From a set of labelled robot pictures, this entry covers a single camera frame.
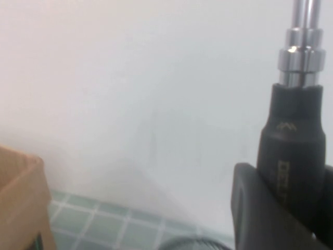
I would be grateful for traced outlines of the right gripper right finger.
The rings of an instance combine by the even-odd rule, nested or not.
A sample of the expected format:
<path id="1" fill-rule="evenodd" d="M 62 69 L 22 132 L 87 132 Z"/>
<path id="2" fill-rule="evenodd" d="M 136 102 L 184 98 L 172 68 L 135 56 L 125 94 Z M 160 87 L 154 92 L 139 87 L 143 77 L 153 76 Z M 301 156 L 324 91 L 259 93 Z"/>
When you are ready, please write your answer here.
<path id="1" fill-rule="evenodd" d="M 326 165 L 322 197 L 317 213 L 316 236 L 325 244 L 332 245 L 332 166 Z"/>

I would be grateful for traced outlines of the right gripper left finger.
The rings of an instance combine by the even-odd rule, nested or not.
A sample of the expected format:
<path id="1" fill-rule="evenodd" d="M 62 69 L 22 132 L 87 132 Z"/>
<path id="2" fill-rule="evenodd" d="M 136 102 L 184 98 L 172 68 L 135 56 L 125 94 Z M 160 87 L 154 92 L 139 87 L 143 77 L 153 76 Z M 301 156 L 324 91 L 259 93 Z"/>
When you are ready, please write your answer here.
<path id="1" fill-rule="evenodd" d="M 317 236 L 317 213 L 309 228 L 285 210 L 255 167 L 234 168 L 231 197 L 236 249 L 332 249 Z"/>

